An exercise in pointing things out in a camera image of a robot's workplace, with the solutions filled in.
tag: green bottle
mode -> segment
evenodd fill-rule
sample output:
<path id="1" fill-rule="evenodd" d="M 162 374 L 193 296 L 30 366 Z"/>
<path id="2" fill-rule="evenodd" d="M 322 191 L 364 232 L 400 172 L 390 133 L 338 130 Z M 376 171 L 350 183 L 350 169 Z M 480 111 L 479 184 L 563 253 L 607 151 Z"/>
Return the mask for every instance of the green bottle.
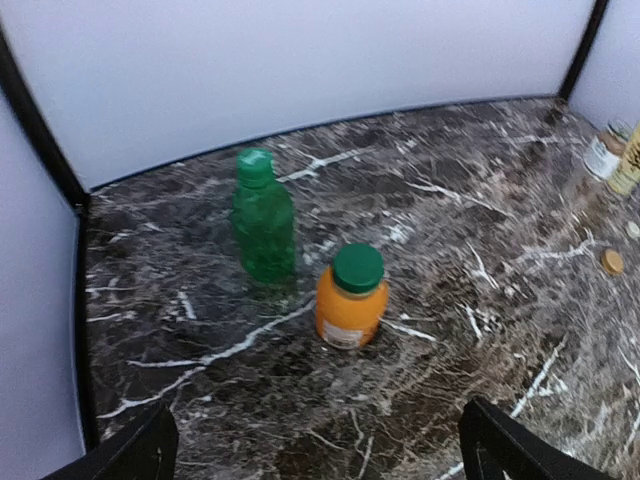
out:
<path id="1" fill-rule="evenodd" d="M 268 150 L 249 148 L 240 152 L 231 213 L 242 265 L 264 283 L 284 280 L 295 268 L 293 202 L 276 180 L 272 162 Z"/>

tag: green bottle cap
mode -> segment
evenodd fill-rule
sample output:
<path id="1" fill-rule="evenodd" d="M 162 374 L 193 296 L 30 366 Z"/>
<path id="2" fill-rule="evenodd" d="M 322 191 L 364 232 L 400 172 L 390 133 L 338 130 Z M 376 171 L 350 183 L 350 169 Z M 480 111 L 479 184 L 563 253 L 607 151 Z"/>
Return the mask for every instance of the green bottle cap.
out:
<path id="1" fill-rule="evenodd" d="M 243 187 L 258 188 L 273 181 L 273 154 L 264 148 L 246 148 L 238 154 L 238 182 Z"/>
<path id="2" fill-rule="evenodd" d="M 341 289 L 362 294 L 375 289 L 384 275 L 382 255 L 366 243 L 351 243 L 333 260 L 333 281 Z"/>

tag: marble surface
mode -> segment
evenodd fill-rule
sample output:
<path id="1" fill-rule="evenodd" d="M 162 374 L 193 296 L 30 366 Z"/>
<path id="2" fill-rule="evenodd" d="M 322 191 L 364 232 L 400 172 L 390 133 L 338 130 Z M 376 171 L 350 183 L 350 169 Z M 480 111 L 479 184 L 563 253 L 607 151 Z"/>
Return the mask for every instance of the marble surface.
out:
<path id="1" fill-rule="evenodd" d="M 336 123 L 272 149 L 297 209 L 298 276 L 238 261 L 229 148 L 93 196 L 87 299 L 103 437 L 162 399 L 178 479 L 463 478 L 456 423 L 482 394 L 617 478 L 640 477 L 638 201 L 584 180 L 592 126 L 554 99 Z M 372 344 L 316 336 L 341 245 L 383 253 Z M 608 276 L 606 247 L 625 273 Z"/>

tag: orange bottle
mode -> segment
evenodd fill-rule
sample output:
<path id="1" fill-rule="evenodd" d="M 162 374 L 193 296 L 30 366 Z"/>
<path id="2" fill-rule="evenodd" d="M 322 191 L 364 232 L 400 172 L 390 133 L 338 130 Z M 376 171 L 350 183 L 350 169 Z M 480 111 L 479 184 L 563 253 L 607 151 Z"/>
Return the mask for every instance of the orange bottle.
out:
<path id="1" fill-rule="evenodd" d="M 342 247 L 318 282 L 318 335 L 342 350 L 371 341 L 389 299 L 383 275 L 384 261 L 375 248 L 364 243 Z"/>

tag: white wall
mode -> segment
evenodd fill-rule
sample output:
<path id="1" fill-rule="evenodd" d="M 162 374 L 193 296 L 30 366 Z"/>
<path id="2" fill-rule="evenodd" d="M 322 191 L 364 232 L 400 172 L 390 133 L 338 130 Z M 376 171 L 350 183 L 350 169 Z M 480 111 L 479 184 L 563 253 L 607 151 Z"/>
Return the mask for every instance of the white wall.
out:
<path id="1" fill-rule="evenodd" d="M 554 94 L 591 0 L 0 0 L 86 187 L 390 109 Z"/>
<path id="2" fill-rule="evenodd" d="M 571 106 L 599 128 L 611 118 L 640 120 L 640 2 L 612 0 Z"/>
<path id="3" fill-rule="evenodd" d="M 0 478 L 84 453 L 72 352 L 77 221 L 0 91 Z"/>

